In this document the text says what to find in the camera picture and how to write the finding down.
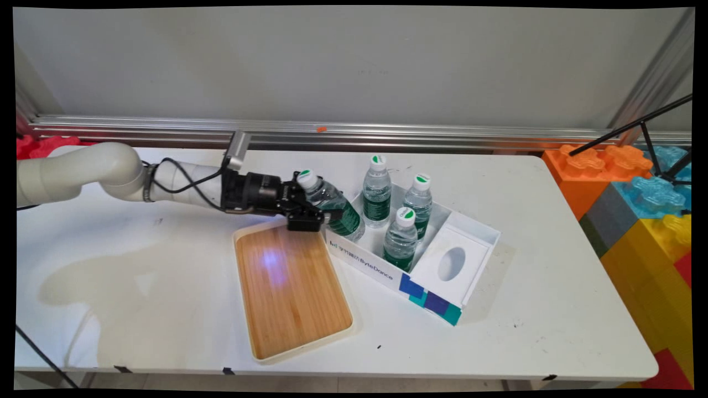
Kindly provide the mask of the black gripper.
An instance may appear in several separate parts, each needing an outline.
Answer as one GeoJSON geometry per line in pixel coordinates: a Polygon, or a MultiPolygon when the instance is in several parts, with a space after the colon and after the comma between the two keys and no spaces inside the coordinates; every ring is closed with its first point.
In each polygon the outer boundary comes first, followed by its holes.
{"type": "Polygon", "coordinates": [[[282,215],[288,230],[297,232],[318,232],[343,217],[343,212],[324,212],[312,205],[296,180],[232,170],[222,173],[220,206],[229,214],[282,215]]]}

